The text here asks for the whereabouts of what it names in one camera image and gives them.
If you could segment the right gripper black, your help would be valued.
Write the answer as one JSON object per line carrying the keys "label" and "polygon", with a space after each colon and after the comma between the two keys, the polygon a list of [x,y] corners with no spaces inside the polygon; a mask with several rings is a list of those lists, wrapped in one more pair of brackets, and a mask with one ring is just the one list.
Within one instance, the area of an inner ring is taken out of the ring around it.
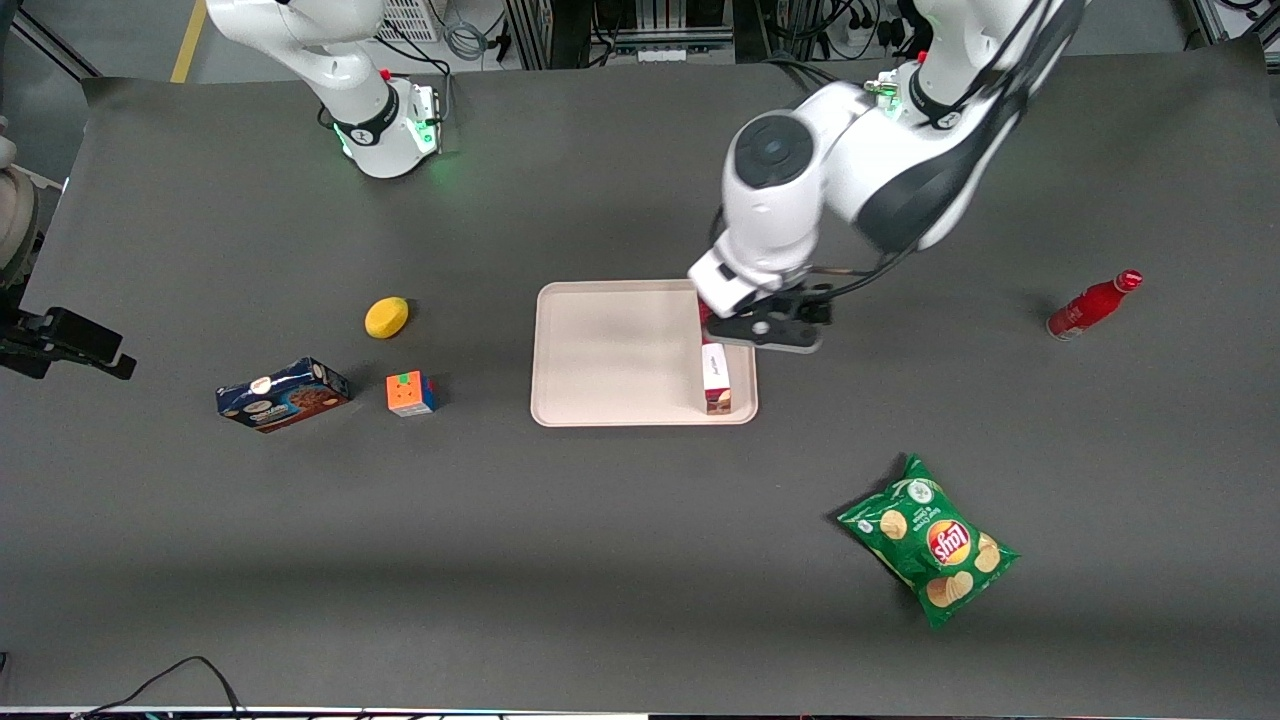
{"label": "right gripper black", "polygon": [[137,361],[122,352],[123,337],[65,307],[45,315],[1,301],[1,366],[41,380],[51,363],[76,363],[116,379],[133,377]]}

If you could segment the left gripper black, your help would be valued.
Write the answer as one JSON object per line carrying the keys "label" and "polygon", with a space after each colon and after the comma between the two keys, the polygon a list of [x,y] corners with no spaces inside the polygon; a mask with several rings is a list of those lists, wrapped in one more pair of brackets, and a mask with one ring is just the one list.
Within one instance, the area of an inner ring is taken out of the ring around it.
{"label": "left gripper black", "polygon": [[788,354],[814,354],[822,343],[819,329],[831,322],[831,283],[801,283],[768,297],[740,301],[727,316],[712,313],[707,340]]}

